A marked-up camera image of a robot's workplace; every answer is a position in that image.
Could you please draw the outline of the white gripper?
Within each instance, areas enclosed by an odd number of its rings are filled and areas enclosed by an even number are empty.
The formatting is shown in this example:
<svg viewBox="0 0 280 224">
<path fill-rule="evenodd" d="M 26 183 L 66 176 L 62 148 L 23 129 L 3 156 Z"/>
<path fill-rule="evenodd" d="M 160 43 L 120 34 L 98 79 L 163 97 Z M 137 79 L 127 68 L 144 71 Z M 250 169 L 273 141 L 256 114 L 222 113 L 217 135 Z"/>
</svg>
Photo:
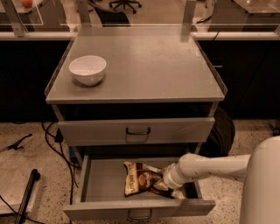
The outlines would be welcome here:
<svg viewBox="0 0 280 224">
<path fill-rule="evenodd" d="M 164 169 L 163 179 L 158 180 L 153 187 L 159 191 L 168 191 L 169 188 L 175 189 L 171 192 L 171 196 L 177 200 L 184 200 L 186 196 L 180 188 L 184 184 L 179 171 L 176 169 L 176 164 L 170 164 Z"/>
</svg>

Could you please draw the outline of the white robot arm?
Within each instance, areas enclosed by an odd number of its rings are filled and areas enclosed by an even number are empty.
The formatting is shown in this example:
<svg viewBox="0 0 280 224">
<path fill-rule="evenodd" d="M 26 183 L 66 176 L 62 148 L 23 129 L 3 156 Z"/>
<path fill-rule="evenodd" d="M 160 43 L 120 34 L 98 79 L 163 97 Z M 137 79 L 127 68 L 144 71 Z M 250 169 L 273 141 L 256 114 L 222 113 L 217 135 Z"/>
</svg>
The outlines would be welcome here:
<svg viewBox="0 0 280 224">
<path fill-rule="evenodd" d="M 209 176 L 243 183 L 240 224 L 280 224 L 280 136 L 264 140 L 247 155 L 202 157 L 187 153 L 164 168 L 161 182 L 178 189 Z"/>
</svg>

